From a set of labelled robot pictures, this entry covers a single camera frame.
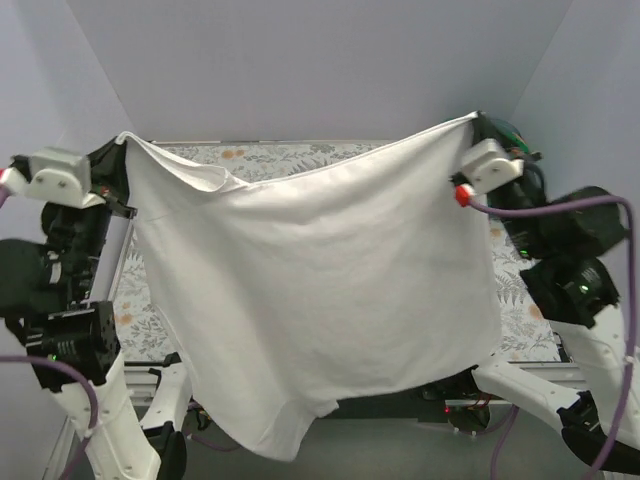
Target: gray floor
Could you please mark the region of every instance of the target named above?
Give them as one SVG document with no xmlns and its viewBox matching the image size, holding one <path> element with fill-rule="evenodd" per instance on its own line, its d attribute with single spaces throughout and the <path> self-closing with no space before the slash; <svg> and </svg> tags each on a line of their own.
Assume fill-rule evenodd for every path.
<svg viewBox="0 0 640 480">
<path fill-rule="evenodd" d="M 503 412 L 494 412 L 494 418 Z M 193 414 L 187 417 L 185 429 L 196 432 Z M 196 433 L 219 445 L 233 444 L 215 425 Z M 219 453 L 188 442 L 184 480 L 487 480 L 499 436 L 497 432 L 471 440 L 402 419 L 317 420 L 292 463 L 267 460 L 242 449 Z M 555 432 L 521 412 L 502 450 L 498 478 L 577 480 L 585 471 Z M 88 461 L 72 477 L 93 478 Z"/>
</svg>

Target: floral patterned surface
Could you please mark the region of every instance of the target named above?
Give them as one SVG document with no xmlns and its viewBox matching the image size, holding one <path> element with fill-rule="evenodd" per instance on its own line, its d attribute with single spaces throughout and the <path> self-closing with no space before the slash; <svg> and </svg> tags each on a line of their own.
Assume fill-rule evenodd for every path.
<svg viewBox="0 0 640 480">
<path fill-rule="evenodd" d="M 227 168 L 256 182 L 313 170 L 368 152 L 381 143 L 242 145 L 175 145 L 167 150 L 198 163 Z M 530 263 L 520 259 L 500 222 L 490 220 L 494 270 L 502 315 L 501 354 L 510 361 L 557 361 L 553 334 L 527 294 L 518 271 Z M 118 336 L 129 361 L 157 361 L 174 351 L 150 301 L 142 255 L 135 234 L 114 299 Z"/>
</svg>

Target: white t-shirt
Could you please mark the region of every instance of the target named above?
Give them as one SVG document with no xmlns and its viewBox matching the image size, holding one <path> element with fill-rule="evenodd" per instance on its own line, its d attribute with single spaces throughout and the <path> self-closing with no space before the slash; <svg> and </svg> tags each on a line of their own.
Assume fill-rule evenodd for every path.
<svg viewBox="0 0 640 480">
<path fill-rule="evenodd" d="M 153 305 L 194 398 L 245 448 L 292 460 L 336 400 L 496 350 L 488 220 L 449 182 L 474 116 L 257 183 L 119 136 Z"/>
</svg>

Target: white cloth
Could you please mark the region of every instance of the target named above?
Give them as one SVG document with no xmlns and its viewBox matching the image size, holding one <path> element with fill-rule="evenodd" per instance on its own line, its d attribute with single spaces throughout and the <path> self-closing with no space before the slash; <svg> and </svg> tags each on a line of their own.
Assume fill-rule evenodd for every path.
<svg viewBox="0 0 640 480">
<path fill-rule="evenodd" d="M 120 135 L 151 300 L 194 398 L 244 447 L 292 460 L 336 400 L 496 350 L 488 220 L 449 182 L 473 117 L 257 183 Z"/>
</svg>

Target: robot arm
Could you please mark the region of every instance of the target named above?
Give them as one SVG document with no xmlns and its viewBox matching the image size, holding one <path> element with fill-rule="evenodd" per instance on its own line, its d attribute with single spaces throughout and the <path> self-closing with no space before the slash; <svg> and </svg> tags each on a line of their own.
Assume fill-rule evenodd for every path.
<svg viewBox="0 0 640 480">
<path fill-rule="evenodd" d="M 126 145 L 106 144 L 88 156 L 46 148 L 16 156 L 0 173 L 10 194 L 46 204 L 44 244 L 0 241 L 0 258 L 11 275 L 0 279 L 0 317 L 27 354 L 78 370 L 98 398 L 98 421 L 88 431 L 91 406 L 79 383 L 34 366 L 40 385 L 66 411 L 96 478 L 182 478 L 186 445 L 182 433 L 191 384 L 177 355 L 155 370 L 156 395 L 139 422 L 124 376 L 124 355 L 110 301 L 88 302 L 113 214 L 132 218 Z"/>
<path fill-rule="evenodd" d="M 576 456 L 591 465 L 612 431 L 619 399 L 627 392 L 623 372 L 637 368 L 638 363 L 635 355 L 626 354 L 619 295 L 597 259 L 628 232 L 620 223 L 618 206 L 611 200 L 608 204 L 602 201 L 603 196 L 612 197 L 601 188 L 585 187 L 548 202 L 544 178 L 534 167 L 540 157 L 525 150 L 479 114 L 474 120 L 474 145 L 467 151 L 461 171 L 452 177 L 456 198 L 466 206 L 473 196 L 486 194 L 494 208 L 476 208 L 498 215 L 512 212 L 501 218 L 505 230 L 520 256 L 539 260 L 520 275 L 543 316 L 563 339 L 590 390 L 561 387 L 495 357 L 466 374 L 480 391 L 502 397 L 542 419 L 562 435 Z M 575 200 L 576 206 L 592 208 L 562 208 L 563 203 Z M 513 213 L 534 208 L 554 214 L 534 217 Z M 628 391 L 619 428 L 614 432 L 616 441 L 602 468 L 638 474 L 640 385 L 636 380 Z"/>
</svg>

